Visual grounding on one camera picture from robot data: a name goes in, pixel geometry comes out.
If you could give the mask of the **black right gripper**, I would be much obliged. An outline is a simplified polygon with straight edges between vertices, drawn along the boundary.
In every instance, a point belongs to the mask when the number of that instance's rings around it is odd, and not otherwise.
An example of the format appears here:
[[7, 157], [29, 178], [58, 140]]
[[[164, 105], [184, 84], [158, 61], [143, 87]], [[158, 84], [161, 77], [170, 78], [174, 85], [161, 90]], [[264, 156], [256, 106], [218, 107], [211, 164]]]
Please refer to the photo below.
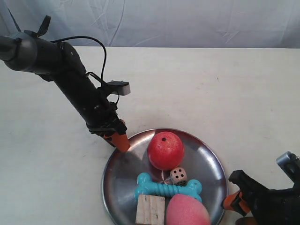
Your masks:
[[228, 180], [238, 187], [243, 187], [243, 194], [237, 191], [227, 196], [221, 203], [224, 210], [235, 211], [242, 216], [251, 211], [255, 220], [278, 219], [280, 191], [268, 189], [259, 182], [250, 180], [243, 170], [233, 171]]

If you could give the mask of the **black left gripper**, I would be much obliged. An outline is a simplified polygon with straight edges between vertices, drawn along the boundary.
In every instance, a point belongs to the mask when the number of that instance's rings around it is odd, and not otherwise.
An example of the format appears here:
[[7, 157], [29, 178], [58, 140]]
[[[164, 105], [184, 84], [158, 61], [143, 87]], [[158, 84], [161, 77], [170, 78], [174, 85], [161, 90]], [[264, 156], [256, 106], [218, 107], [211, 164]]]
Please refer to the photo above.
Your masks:
[[104, 139], [120, 152], [129, 150], [127, 127], [118, 117], [117, 104], [109, 101], [112, 88], [87, 88], [80, 97], [79, 112], [92, 133], [105, 133]]

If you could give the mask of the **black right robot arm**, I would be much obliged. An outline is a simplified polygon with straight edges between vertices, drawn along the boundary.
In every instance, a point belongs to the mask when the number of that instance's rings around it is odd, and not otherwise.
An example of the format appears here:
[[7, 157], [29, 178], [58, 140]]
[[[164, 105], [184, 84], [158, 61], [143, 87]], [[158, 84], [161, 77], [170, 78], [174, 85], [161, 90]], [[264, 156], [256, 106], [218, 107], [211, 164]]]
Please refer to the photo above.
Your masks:
[[288, 189], [268, 189], [243, 170], [233, 171], [229, 181], [239, 191], [222, 201], [222, 208], [246, 217], [251, 213], [257, 225], [298, 225], [300, 223], [300, 175]]

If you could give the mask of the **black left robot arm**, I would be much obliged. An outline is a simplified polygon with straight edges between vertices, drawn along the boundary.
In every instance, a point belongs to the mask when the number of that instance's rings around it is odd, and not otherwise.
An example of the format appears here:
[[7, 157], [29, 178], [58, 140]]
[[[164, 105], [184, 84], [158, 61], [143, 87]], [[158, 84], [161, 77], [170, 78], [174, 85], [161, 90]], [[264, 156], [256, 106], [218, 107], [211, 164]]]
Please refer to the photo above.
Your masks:
[[34, 73], [54, 82], [92, 134], [102, 137], [121, 152], [129, 150], [127, 127], [116, 113], [117, 104], [107, 99], [111, 94], [129, 94], [128, 82], [105, 82], [95, 73], [86, 71], [77, 51], [66, 39], [50, 42], [28, 31], [2, 36], [0, 59], [12, 70]]

